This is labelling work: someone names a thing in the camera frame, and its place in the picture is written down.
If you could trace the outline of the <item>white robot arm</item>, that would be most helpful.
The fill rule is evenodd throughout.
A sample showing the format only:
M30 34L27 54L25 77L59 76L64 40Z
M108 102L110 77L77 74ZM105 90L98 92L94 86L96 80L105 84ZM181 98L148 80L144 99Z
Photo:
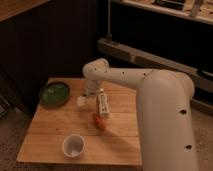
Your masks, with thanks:
M136 114L143 171L199 171L190 101L192 79L165 69L112 68L100 58L83 66L85 93L103 81L136 91Z

